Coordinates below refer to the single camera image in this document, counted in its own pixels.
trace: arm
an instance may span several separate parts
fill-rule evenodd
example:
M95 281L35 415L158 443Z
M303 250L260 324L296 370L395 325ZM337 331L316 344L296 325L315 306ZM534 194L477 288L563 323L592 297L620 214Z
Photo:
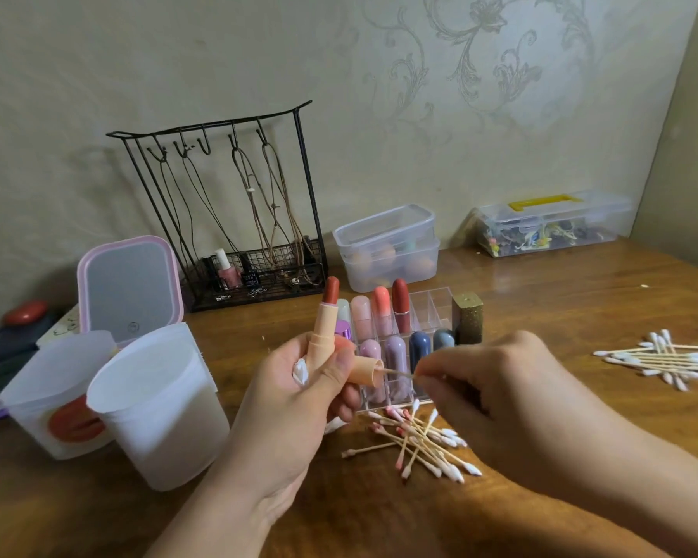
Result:
M416 376L476 454L512 481L675 556L698 556L698 459L607 407L538 337L443 349Z
M323 439L326 415L348 422L359 408L346 384L354 347L336 352L301 390L292 366L309 334L283 344L256 370L223 453L150 548L148 558L256 558L271 525L292 505Z

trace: clear plastic box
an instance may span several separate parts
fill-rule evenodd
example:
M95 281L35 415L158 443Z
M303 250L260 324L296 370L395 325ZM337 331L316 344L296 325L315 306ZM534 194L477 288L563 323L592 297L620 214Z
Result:
M333 237L354 291L390 287L397 278L408 283L437 274L440 242L435 215L415 204L372 215L335 229Z
M385 342L391 336L398 335L406 343L406 364L411 367L409 356L409 337L413 332L423 331L431 339L437 329L451 329L453 325L453 294L449 288L437 288L427 291L417 291L409 294L411 308L411 332L399 333L395 317L390 316L391 321L372 320L352 321L352 338L357 346L363 340L357 337L356 329L363 327L372 329L372 337L382 348L382 362L387 363L385 355ZM390 335L382 335L379 329L392 329ZM373 411L385 407L388 403L393 405L410 405L419 398L421 403L430 403L427 394L419 389L410 378L396 375L385 375L382 388L368 388L362 386L361 412Z
M603 224L631 209L624 196L589 190L476 207L475 238L493 257L613 241Z

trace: person's right hand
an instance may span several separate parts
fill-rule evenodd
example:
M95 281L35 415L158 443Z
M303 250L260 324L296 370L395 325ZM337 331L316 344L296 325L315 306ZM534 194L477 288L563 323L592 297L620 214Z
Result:
M438 350L419 361L415 381L485 464L575 505L611 497L622 468L636 464L637 445L651 436L600 401L530 332Z

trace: metallic purple cap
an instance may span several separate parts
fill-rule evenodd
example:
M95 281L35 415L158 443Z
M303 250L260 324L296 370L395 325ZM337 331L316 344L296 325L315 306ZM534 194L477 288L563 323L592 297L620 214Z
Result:
M334 332L336 335L341 335L342 337L351 340L351 323L338 319L336 321L336 330Z

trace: person's left hand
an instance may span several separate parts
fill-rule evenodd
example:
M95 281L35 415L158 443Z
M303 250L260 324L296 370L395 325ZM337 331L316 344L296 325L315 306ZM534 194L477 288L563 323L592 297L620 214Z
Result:
M258 366L210 472L246 487L270 524L292 505L327 421L349 422L360 405L359 388L346 383L354 344L343 337L336 337L335 353L305 387L295 382L292 367L309 339L310 333L293 338Z

